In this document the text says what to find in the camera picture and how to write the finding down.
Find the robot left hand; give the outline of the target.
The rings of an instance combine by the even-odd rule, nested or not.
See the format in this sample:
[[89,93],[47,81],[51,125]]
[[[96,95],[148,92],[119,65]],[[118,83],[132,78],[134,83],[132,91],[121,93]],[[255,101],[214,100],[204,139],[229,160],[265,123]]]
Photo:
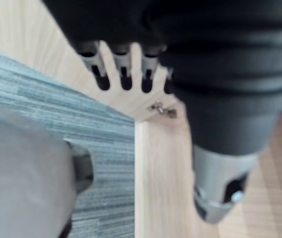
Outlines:
[[141,89],[158,65],[165,92],[184,103],[193,142],[194,202],[219,223],[245,195],[247,179],[282,113],[282,0],[46,0],[68,43],[110,88],[107,43],[121,86],[132,87],[131,44],[141,47]]

